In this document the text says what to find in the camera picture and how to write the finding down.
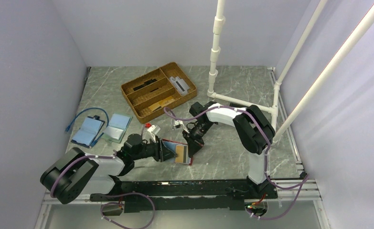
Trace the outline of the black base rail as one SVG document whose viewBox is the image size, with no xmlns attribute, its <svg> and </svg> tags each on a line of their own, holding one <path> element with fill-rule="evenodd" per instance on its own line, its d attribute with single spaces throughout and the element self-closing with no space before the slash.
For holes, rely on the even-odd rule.
<svg viewBox="0 0 374 229">
<path fill-rule="evenodd" d="M 247 178 L 182 181 L 117 181 L 108 194 L 93 193 L 92 202 L 124 201 L 125 212 L 151 210 L 151 203 L 138 193 L 152 199 L 156 210 L 217 209 L 244 210 L 258 199 L 277 199 L 273 185 L 256 187 Z"/>
</svg>

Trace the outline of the tan card in tray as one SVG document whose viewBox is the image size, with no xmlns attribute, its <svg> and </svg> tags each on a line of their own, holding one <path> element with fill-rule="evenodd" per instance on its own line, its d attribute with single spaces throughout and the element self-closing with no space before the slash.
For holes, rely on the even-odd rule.
<svg viewBox="0 0 374 229">
<path fill-rule="evenodd" d="M 160 110 L 162 109 L 163 107 L 166 107 L 167 105 L 173 103 L 175 101 L 175 99 L 173 98 L 173 96 L 169 96 L 167 98 L 164 98 L 152 105 L 149 106 L 149 109 L 154 112 L 156 110 Z"/>
</svg>

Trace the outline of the light blue card holder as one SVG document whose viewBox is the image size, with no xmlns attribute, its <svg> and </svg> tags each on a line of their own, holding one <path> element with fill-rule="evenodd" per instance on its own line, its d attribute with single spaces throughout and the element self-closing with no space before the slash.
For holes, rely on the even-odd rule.
<svg viewBox="0 0 374 229">
<path fill-rule="evenodd" d="M 113 114 L 101 138 L 109 142 L 121 143 L 131 120 L 132 117 L 128 115 Z"/>
</svg>

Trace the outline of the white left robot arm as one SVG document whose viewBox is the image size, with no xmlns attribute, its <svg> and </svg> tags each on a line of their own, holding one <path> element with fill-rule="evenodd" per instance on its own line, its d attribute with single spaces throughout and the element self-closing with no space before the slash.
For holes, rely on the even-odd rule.
<svg viewBox="0 0 374 229">
<path fill-rule="evenodd" d="M 122 192 L 119 177 L 128 174 L 136 160 L 149 157 L 164 162 L 176 154 L 157 136 L 146 140 L 140 134 L 129 135 L 121 149 L 111 156 L 88 154 L 73 147 L 41 175 L 40 183 L 62 204 L 82 194 L 103 194 L 116 200 Z"/>
</svg>

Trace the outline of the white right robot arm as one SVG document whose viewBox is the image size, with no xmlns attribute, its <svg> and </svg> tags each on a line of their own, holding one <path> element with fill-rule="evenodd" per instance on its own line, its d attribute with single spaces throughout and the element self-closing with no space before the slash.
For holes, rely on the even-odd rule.
<svg viewBox="0 0 374 229">
<path fill-rule="evenodd" d="M 204 146 L 203 136 L 214 124 L 225 124 L 236 129 L 243 147 L 249 152 L 247 191 L 253 198 L 261 197 L 269 185 L 266 175 L 268 150 L 275 136 L 275 129 L 256 105 L 230 107 L 216 102 L 201 105 L 194 103 L 189 112 L 196 119 L 193 127 L 185 127 L 183 137 L 192 157 Z"/>
</svg>

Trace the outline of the open blue card holder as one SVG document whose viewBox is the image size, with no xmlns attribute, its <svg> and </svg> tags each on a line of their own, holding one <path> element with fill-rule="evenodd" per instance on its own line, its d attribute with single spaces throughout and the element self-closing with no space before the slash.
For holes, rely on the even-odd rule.
<svg viewBox="0 0 374 229">
<path fill-rule="evenodd" d="M 97 135 L 104 124 L 105 121 L 100 120 L 99 116 L 88 116 L 84 119 L 78 131 L 72 137 L 71 143 L 87 148 L 93 147 L 97 140 Z"/>
</svg>

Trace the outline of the black leather card holder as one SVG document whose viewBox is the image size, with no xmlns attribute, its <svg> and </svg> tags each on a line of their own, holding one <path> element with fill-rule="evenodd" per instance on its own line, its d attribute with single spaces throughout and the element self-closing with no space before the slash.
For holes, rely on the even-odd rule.
<svg viewBox="0 0 374 229">
<path fill-rule="evenodd" d="M 244 107 L 246 107 L 245 105 L 236 104 L 236 103 L 230 103 L 229 106 L 234 107 L 234 108 L 244 108 Z"/>
</svg>

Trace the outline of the white PVC pipe frame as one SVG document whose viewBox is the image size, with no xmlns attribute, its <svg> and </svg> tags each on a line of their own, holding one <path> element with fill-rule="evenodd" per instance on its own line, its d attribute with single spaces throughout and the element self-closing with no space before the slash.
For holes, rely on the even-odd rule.
<svg viewBox="0 0 374 229">
<path fill-rule="evenodd" d="M 285 79 L 289 69 L 291 68 L 292 64 L 294 63 L 297 55 L 299 54 L 301 48 L 303 47 L 306 39 L 308 38 L 311 30 L 313 29 L 314 25 L 316 24 L 319 16 L 322 13 L 327 1 L 321 0 L 319 1 L 318 5 L 315 8 L 311 18 L 309 19 L 303 33 L 301 34 L 293 52 L 291 53 L 290 57 L 288 58 L 282 73 L 280 74 L 279 78 L 274 83 L 274 98 L 273 98 L 273 105 L 271 107 L 260 106 L 260 110 L 268 112 L 271 114 L 271 124 L 273 127 L 276 127 L 277 117 L 278 117 L 278 99 L 280 95 L 280 87 L 282 85 L 283 80 Z M 228 102 L 237 103 L 240 105 L 249 105 L 250 102 L 239 100 L 236 98 L 232 98 L 226 95 L 218 94 L 214 91 L 214 84 L 216 77 L 218 75 L 218 70 L 216 69 L 216 63 L 218 60 L 218 56 L 220 54 L 221 48 L 219 46 L 220 43 L 220 36 L 221 32 L 225 23 L 225 16 L 224 16 L 224 6 L 225 1 L 219 0 L 217 2 L 216 14 L 214 17 L 214 25 L 213 25 L 213 44 L 211 47 L 211 55 L 210 55 L 210 70 L 208 76 L 208 90 L 207 96 L 210 98 L 221 99 Z M 291 112 L 291 114 L 286 118 L 284 123 L 281 125 L 279 129 L 277 129 L 276 135 L 273 139 L 274 142 L 280 140 L 281 136 L 288 131 L 291 124 L 294 120 L 298 117 L 298 115 L 304 110 L 306 105 L 310 102 L 311 98 L 314 97 L 316 92 L 321 88 L 324 82 L 328 79 L 329 76 L 334 72 L 334 70 L 338 67 L 338 65 L 342 62 L 342 60 L 348 55 L 348 53 L 354 48 L 357 42 L 365 35 L 365 33 L 369 30 L 369 28 L 374 23 L 374 4 L 370 7 L 367 13 L 363 16 L 363 18 L 358 22 L 356 27 L 352 30 L 350 35 L 344 41 L 344 43 L 340 46 L 337 52 L 333 55 L 331 60 L 325 66 L 323 71 L 320 73 L 318 78 L 309 88 L 309 90 L 305 93 L 302 99 L 299 101 L 297 106 Z"/>
</svg>

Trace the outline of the red leather card holder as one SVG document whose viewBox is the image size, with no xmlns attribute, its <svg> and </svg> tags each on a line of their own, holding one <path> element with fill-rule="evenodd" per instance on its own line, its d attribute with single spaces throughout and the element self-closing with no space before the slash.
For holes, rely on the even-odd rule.
<svg viewBox="0 0 374 229">
<path fill-rule="evenodd" d="M 188 145 L 180 142 L 163 139 L 163 143 L 167 149 L 175 154 L 172 161 L 177 164 L 192 165 L 193 159 L 188 155 Z"/>
</svg>

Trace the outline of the black item in tray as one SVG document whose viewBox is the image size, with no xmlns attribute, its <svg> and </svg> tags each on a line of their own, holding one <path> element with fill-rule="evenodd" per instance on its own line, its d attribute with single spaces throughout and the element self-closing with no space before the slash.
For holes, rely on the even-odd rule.
<svg viewBox="0 0 374 229">
<path fill-rule="evenodd" d="M 134 91 L 137 91 L 137 90 L 139 90 L 139 89 L 141 89 L 141 88 L 143 88 L 143 87 L 146 87 L 146 86 L 148 86 L 148 85 L 150 85 L 150 84 L 152 84 L 152 83 L 154 83 L 154 82 L 156 82 L 156 81 L 157 81 L 156 78 L 149 79 L 149 80 L 145 81 L 144 83 L 142 83 L 142 84 L 140 84 L 140 85 L 134 87 L 133 90 L 134 90 Z"/>
</svg>

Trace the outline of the woven brown organizer tray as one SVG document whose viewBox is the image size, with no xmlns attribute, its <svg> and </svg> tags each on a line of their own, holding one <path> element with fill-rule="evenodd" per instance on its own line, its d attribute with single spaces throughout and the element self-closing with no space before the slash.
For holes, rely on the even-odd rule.
<svg viewBox="0 0 374 229">
<path fill-rule="evenodd" d="M 190 87 L 187 95 L 180 95 L 177 89 L 171 84 L 170 77 L 182 78 Z M 133 88 L 149 79 L 156 78 L 157 81 L 143 87 L 137 91 Z M 164 114 L 163 108 L 152 112 L 149 106 L 169 96 L 173 96 L 175 101 L 167 107 L 175 108 L 197 96 L 197 88 L 190 78 L 184 73 L 175 62 L 170 62 L 143 76 L 128 81 L 121 85 L 121 92 L 128 105 L 134 112 L 138 121 L 142 124 Z"/>
</svg>

